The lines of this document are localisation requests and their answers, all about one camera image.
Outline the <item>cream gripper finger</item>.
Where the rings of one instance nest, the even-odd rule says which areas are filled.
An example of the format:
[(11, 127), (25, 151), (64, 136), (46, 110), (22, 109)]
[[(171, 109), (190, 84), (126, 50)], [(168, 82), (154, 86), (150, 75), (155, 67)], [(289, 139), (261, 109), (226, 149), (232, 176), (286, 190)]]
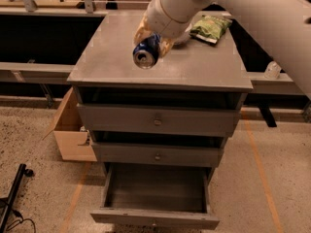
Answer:
[(176, 40), (161, 37), (159, 41), (159, 57), (163, 58), (173, 48)]
[(143, 15), (133, 38), (134, 45), (137, 46), (143, 40), (150, 37), (152, 33), (153, 31), (148, 24), (148, 18), (146, 15)]

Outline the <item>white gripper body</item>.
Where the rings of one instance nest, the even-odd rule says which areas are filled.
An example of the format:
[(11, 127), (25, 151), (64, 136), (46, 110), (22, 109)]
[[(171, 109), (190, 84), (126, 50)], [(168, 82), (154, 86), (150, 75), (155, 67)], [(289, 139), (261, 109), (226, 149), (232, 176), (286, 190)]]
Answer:
[(152, 31), (163, 38), (179, 38), (190, 24), (187, 8), (178, 0), (152, 0), (146, 11)]

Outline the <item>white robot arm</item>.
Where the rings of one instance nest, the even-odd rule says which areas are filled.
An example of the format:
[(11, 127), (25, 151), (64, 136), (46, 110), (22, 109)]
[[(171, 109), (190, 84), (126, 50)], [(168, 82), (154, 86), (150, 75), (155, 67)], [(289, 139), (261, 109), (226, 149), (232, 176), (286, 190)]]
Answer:
[(307, 23), (311, 4), (305, 0), (152, 0), (134, 42), (154, 32), (175, 41), (196, 13), (211, 3), (227, 9), (311, 98), (311, 25)]

